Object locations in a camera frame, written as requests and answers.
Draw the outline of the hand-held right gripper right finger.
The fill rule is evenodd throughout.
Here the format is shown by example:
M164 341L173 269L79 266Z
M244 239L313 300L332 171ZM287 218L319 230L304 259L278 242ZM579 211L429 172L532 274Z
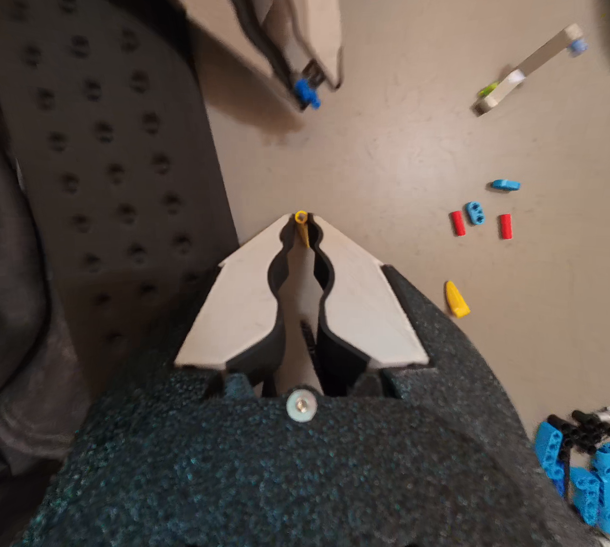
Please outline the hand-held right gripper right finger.
M309 214L308 230L322 288L317 342L325 368L427 366L385 264L319 216Z

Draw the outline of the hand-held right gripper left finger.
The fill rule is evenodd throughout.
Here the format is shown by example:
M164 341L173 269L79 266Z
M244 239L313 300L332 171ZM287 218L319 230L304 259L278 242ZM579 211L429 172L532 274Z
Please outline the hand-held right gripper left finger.
M174 365L217 371L276 371L286 349L278 292L295 236L286 214L219 264L220 272Z

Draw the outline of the grey connector brick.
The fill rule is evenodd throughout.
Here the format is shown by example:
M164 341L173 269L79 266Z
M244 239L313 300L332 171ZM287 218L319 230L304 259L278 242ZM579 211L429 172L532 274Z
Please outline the grey connector brick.
M317 61L315 59L311 59L309 61L309 63L307 63L301 71L297 71L295 73L294 79L292 81L292 94L294 96L297 108L300 112L304 112L308 109L313 110L312 108L302 109L297 98L295 97L295 94L294 94L295 82L302 77L306 78L309 81L310 85L313 86L317 90L317 93L320 97L321 102L322 102L322 98L321 98L322 94L324 94L324 93L327 94L334 90L334 87L332 86L329 79L327 78L325 72L322 69L322 66L319 63L317 63Z

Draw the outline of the yellow short wedge brick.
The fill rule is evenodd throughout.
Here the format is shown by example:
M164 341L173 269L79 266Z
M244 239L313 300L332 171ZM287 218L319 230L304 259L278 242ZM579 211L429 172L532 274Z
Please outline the yellow short wedge brick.
M453 281L445 283L446 303L455 318L461 319L470 314L471 309Z

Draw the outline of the grey desk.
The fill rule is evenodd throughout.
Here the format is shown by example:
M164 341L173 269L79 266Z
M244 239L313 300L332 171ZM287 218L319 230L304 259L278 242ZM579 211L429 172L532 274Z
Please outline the grey desk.
M341 0L341 10L345 82L301 115L193 33L240 242L306 209L440 307L453 281L471 309L456 325L528 432L548 414L609 405L609 0ZM561 53L474 115L483 87L573 23L582 55ZM521 189L494 190L496 179ZM470 223L470 201L484 224Z

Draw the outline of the person's torso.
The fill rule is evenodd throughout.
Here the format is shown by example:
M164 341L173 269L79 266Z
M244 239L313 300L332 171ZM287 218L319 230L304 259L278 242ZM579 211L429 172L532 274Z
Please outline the person's torso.
M1 546L20 541L90 407L1 116Z

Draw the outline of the grey angled beam brick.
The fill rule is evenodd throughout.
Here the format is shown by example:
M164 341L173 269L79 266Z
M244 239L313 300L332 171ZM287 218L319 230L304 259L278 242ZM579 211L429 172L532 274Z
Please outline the grey angled beam brick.
M576 23L566 26L516 67L508 68L500 79L483 87L471 107L474 115L480 117L495 109L510 93L522 86L535 71L561 53L578 57L587 49L588 44L582 28Z

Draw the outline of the pile of building bricks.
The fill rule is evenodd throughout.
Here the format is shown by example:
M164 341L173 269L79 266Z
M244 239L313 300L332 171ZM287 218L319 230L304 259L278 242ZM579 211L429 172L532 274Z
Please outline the pile of building bricks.
M560 498L609 546L609 406L548 415L536 430L534 452Z

